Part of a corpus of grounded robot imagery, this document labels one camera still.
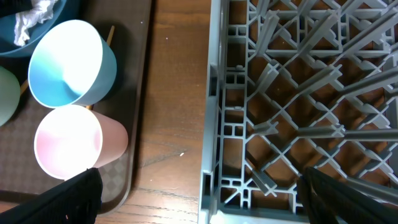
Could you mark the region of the green bowl with rice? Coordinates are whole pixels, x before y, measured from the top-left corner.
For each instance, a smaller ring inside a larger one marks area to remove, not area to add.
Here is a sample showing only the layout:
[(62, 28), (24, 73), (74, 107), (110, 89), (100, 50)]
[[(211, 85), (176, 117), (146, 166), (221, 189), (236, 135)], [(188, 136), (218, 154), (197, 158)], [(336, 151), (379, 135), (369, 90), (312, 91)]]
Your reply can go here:
[(18, 107), (21, 95), (20, 84), (16, 76), (1, 67), (1, 126), (7, 123)]

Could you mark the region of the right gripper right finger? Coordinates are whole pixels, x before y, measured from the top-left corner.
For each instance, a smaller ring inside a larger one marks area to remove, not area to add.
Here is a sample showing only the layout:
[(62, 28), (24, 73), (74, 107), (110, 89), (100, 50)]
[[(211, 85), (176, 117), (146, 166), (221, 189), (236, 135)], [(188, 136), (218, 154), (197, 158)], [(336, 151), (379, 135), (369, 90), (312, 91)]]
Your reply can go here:
[(397, 223), (397, 210), (377, 201), (397, 205), (397, 190), (365, 180), (339, 182), (308, 167), (297, 181), (297, 192), (310, 223)]

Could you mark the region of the white napkin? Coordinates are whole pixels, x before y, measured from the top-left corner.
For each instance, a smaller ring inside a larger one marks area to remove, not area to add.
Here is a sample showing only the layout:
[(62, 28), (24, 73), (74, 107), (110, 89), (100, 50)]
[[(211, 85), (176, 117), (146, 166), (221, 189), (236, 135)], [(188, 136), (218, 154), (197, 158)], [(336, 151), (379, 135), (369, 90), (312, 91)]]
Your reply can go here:
[(30, 28), (53, 18), (53, 8), (57, 2), (58, 0), (31, 0), (32, 9), (16, 14), (14, 27), (14, 44), (16, 46), (25, 46), (30, 39)]

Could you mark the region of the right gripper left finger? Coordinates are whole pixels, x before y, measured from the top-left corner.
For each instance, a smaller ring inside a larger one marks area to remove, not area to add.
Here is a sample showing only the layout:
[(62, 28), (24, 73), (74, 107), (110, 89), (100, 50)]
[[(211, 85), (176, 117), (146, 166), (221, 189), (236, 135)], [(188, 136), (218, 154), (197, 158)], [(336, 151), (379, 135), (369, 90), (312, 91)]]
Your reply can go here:
[(103, 182), (90, 168), (64, 183), (1, 213), (1, 223), (94, 223), (101, 208)]

